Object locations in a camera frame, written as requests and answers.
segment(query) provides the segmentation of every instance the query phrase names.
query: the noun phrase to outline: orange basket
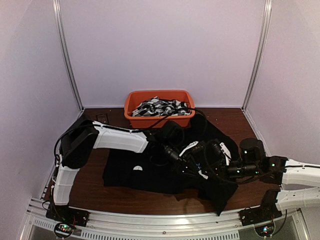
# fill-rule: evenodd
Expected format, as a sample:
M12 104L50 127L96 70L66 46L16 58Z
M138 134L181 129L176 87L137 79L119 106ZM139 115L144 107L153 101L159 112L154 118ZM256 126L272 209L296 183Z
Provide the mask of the orange basket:
M124 105L124 116L128 119L135 129L146 129L159 121L163 116L132 116L132 112L144 101L159 97L165 100L178 100L185 102L188 108L195 108L195 103L190 94L184 90L155 90L155 91L134 91L129 94ZM169 116L165 120L159 122L155 128L161 128L168 120L174 121L181 127L187 127L190 119L195 115L192 111L187 116Z

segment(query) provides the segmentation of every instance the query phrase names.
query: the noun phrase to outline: ventilation grille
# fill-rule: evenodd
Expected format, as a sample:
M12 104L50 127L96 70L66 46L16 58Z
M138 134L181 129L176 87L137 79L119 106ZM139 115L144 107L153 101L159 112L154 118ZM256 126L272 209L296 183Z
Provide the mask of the ventilation grille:
M46 220L43 220L40 218L36 218L34 220L33 225L40 227L40 228L43 228L43 229L51 230L51 231L53 231L54 227L55 227L55 225L52 222L49 222L49 221L46 221Z
M110 236L109 234L90 232L83 230L81 233L81 238L85 240L145 240L145 239L159 239L158 237L149 237L149 238L132 238L132 237L118 237ZM164 237L166 240L240 240L239 232L232 231L227 233L213 234L206 237L194 237L194 238L181 238L181 237Z

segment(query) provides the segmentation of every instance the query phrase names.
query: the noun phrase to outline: black cloth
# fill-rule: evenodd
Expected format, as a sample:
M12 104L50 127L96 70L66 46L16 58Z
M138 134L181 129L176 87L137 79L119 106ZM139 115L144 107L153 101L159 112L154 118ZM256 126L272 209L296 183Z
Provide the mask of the black cloth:
M205 118L196 114L190 120L190 128L186 128L184 143L193 141L209 141L218 139L229 149L231 158L238 159L237 144L218 128L207 123L205 134L201 139ZM218 215L224 210L227 201L237 190L236 184L225 184L215 179L191 178L171 171L172 164L156 166L150 153L134 153L126 150L111 149L103 173L105 187L128 187L163 194L178 194L187 188L199 190L198 197L212 201ZM205 166L201 154L195 156L199 166ZM214 154L208 154L210 164L220 160Z

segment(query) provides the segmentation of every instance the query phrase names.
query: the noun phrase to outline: black and white fabric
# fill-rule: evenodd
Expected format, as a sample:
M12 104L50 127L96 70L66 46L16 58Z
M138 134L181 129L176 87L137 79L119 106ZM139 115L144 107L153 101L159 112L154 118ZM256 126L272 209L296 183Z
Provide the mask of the black and white fabric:
M132 112L133 117L157 117L157 116L187 116L191 112L184 101L164 100L154 97L142 102L136 110Z

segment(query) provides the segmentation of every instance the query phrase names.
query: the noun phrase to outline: brown wooden surface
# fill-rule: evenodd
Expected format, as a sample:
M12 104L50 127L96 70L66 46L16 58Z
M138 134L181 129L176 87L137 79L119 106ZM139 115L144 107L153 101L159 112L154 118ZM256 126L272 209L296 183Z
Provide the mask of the brown wooden surface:
M237 108L203 108L208 120L238 145L242 139L255 137L248 121ZM120 108L86 109L85 114L92 120L96 115L107 113L109 124L129 127ZM196 189L186 189L181 194L170 195L134 190L126 187L104 187L103 171L107 163L109 150L94 149L88 163L80 169L76 176L71 194L70 206L124 214L156 214L175 215L190 213L214 212L208 200L197 197ZM278 186L260 181L240 185L229 200L226 210L252 207L261 203L266 190L277 189Z

